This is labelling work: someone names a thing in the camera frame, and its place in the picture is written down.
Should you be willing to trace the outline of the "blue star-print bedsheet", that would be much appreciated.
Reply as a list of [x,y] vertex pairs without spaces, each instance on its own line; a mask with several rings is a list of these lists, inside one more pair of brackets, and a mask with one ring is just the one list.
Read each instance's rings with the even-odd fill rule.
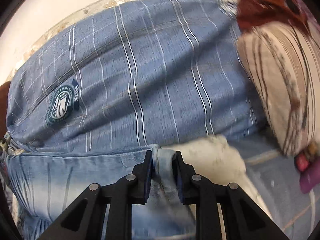
[[277,226],[289,239],[307,239],[319,222],[319,186],[301,192],[294,159],[282,155],[269,129],[228,143],[239,151]]

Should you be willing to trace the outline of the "red patterned cloth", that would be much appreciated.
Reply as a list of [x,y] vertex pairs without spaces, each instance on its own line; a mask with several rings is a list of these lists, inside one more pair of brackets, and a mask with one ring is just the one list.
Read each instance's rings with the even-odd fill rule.
[[297,0],[237,0],[236,19],[242,32],[270,22],[281,22],[310,33],[307,14]]

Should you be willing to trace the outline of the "blue plaid pillow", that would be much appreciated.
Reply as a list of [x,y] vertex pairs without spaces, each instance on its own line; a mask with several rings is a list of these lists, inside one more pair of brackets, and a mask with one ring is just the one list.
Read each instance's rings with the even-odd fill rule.
[[239,35],[224,0],[140,0],[89,16],[16,72],[7,130],[33,153],[250,135],[266,119]]

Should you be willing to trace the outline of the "light blue denim pants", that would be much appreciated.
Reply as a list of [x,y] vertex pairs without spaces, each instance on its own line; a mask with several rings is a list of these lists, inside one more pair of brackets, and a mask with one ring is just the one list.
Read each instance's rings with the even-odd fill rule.
[[152,152],[154,174],[145,205],[132,208],[133,239],[194,239],[195,218],[181,204],[172,160],[175,152],[149,145],[92,153],[21,153],[2,162],[3,175],[23,213],[22,235],[37,239],[92,183],[115,183]]

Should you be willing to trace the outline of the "beige brown-striped pillow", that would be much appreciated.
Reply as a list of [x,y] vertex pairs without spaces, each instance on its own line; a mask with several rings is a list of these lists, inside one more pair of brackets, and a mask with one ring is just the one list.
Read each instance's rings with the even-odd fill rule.
[[237,41],[240,60],[287,156],[319,142],[319,28],[309,23],[309,30],[270,22]]

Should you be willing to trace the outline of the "purple bottle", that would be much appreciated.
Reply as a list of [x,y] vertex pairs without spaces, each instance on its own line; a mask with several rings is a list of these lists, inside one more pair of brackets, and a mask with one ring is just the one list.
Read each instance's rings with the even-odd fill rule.
[[303,194],[309,193],[320,181],[320,162],[315,160],[301,175],[300,175],[300,190]]

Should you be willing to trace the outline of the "cream leaf-print pillow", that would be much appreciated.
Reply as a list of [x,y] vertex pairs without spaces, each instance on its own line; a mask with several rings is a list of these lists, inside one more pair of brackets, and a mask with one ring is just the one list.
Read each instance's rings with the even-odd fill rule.
[[272,217],[262,196],[246,174],[246,165],[239,151],[230,146],[223,135],[210,135],[183,144],[168,146],[180,151],[185,163],[194,167],[196,173],[212,183],[228,185],[237,183],[258,206]]

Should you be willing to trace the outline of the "red small package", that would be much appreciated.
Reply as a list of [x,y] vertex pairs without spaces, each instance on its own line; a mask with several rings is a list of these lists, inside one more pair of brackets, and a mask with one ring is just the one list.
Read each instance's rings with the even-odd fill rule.
[[305,172],[310,166],[310,161],[308,161],[304,152],[300,152],[295,156],[295,167],[300,172]]

